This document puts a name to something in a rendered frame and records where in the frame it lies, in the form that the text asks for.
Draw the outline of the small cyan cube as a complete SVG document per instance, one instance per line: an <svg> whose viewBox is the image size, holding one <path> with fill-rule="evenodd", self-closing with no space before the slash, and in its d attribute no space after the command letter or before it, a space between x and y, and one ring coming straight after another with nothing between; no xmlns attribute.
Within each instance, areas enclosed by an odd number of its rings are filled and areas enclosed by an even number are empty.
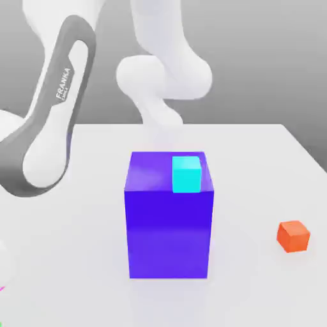
<svg viewBox="0 0 327 327"><path fill-rule="evenodd" d="M202 168L198 156L173 156L172 191L174 193L199 193Z"/></svg>

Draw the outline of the small orange cube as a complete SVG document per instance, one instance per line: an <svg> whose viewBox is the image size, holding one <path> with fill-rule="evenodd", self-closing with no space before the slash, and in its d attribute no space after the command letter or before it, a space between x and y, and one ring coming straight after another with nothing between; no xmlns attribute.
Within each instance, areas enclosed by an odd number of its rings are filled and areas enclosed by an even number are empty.
<svg viewBox="0 0 327 327"><path fill-rule="evenodd" d="M280 222L277 241L287 253L306 251L310 231L299 221Z"/></svg>

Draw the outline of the large purple box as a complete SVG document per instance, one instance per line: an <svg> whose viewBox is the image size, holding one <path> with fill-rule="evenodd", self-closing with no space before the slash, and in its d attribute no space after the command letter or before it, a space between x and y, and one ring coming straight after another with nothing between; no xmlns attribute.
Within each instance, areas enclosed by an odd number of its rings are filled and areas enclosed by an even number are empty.
<svg viewBox="0 0 327 327"><path fill-rule="evenodd" d="M199 192L177 193L173 158L198 159ZM206 278L214 186L203 152L134 151L124 189L130 278Z"/></svg>

